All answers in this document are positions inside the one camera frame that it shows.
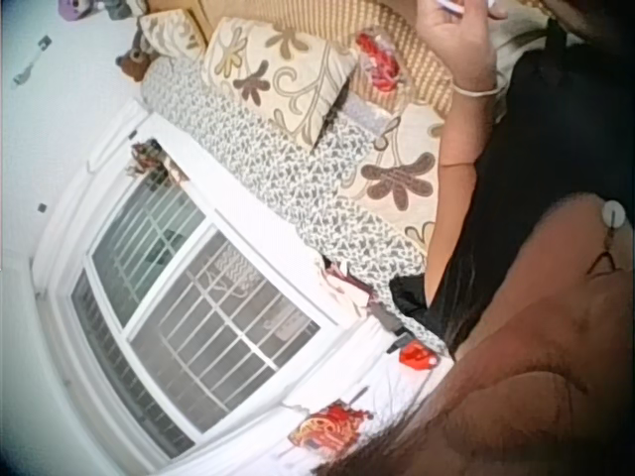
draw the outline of mattress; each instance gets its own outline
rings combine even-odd
[[[273,124],[206,86],[199,65],[188,59],[156,59],[141,93],[151,110],[190,134],[255,196],[292,223],[308,246],[335,262],[346,262],[350,273],[371,286],[417,338],[445,352],[435,335],[399,312],[388,286],[395,276],[423,272],[425,260],[418,249],[381,218],[337,196],[341,180],[353,174],[368,153],[374,138],[371,131],[378,127],[374,120],[382,117],[373,119],[365,103],[353,96],[331,109],[309,153]]]

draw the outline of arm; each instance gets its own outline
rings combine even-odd
[[[430,49],[451,71],[454,82],[469,91],[496,86],[496,53],[489,38],[487,19],[505,18],[486,0],[466,0],[461,18],[437,0],[419,0],[417,29]],[[483,152],[493,125],[493,97],[467,97],[455,93],[446,118],[439,157],[439,205],[428,252],[425,291],[432,302],[445,266],[460,235],[469,208],[476,172],[474,162]]]
[[[492,129],[493,103],[491,97],[471,98],[458,93],[452,99],[441,138],[439,205],[425,278],[428,302],[437,292],[471,202],[476,185],[474,162],[483,152]]]

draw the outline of white bangle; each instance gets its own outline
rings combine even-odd
[[[496,86],[494,89],[490,89],[489,91],[468,91],[467,89],[463,89],[461,87],[458,87],[454,81],[452,82],[452,88],[454,89],[454,91],[456,91],[457,93],[463,95],[463,96],[467,96],[467,97],[487,97],[487,96],[496,96],[498,95],[500,92],[502,92],[506,87],[507,87],[507,79],[505,78],[505,76],[503,75],[502,72],[500,71],[496,71],[496,76],[500,78],[500,84],[498,86]]]

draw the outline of wrist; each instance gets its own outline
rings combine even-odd
[[[496,71],[472,77],[455,76],[453,81],[456,86],[471,92],[491,91],[497,86]]]

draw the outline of floral pillow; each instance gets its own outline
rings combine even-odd
[[[356,63],[356,52],[323,39],[223,18],[209,42],[202,77],[311,150]]]
[[[437,216],[442,127],[443,119],[431,106],[408,104],[339,188],[340,195],[393,225],[424,255]]]
[[[160,55],[173,58],[202,59],[205,38],[190,13],[170,10],[139,19],[144,36]]]

